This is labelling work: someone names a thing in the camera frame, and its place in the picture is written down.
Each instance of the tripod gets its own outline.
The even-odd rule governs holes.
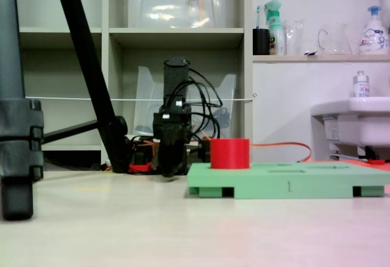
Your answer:
[[[0,183],[6,220],[33,215],[32,184],[43,178],[41,144],[98,129],[114,173],[129,168],[127,125],[114,114],[81,0],[60,1],[97,120],[43,135],[40,101],[24,94],[16,0],[0,0]]]

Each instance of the small bottle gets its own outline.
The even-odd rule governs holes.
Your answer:
[[[353,96],[356,98],[368,98],[370,96],[370,80],[364,71],[358,71],[353,78]]]

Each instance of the spray bottle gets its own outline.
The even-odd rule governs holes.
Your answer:
[[[279,9],[282,3],[278,0],[268,2],[264,11],[267,14],[267,24],[269,26],[270,33],[270,54],[271,55],[284,55],[285,54],[285,36],[283,34],[283,26],[280,22]]]
[[[381,10],[379,6],[368,8],[371,12],[371,21],[368,22],[364,30],[360,43],[360,54],[363,55],[387,55],[390,52],[389,35],[387,30],[382,26],[382,21],[378,14]]]

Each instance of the soap dispenser bottle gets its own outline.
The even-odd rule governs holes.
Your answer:
[[[378,17],[380,10],[379,6],[372,6],[368,9],[372,18],[361,39],[360,54],[362,55],[387,55],[390,53],[389,35]]]
[[[370,96],[370,79],[364,71],[358,71],[358,75],[353,78],[353,97],[368,98]]]

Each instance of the green wooden block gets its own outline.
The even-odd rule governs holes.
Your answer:
[[[383,186],[361,187],[362,197],[383,197],[385,188]]]
[[[188,192],[191,195],[198,195],[199,194],[199,188],[196,187],[189,187]]]
[[[199,188],[199,197],[201,197],[201,198],[222,198],[222,188],[218,188],[218,187]]]
[[[210,169],[194,163],[188,173],[189,188],[199,197],[217,198],[223,188],[234,188],[238,199],[352,198],[354,187],[361,196],[384,196],[390,172],[349,163],[254,163],[251,169]]]

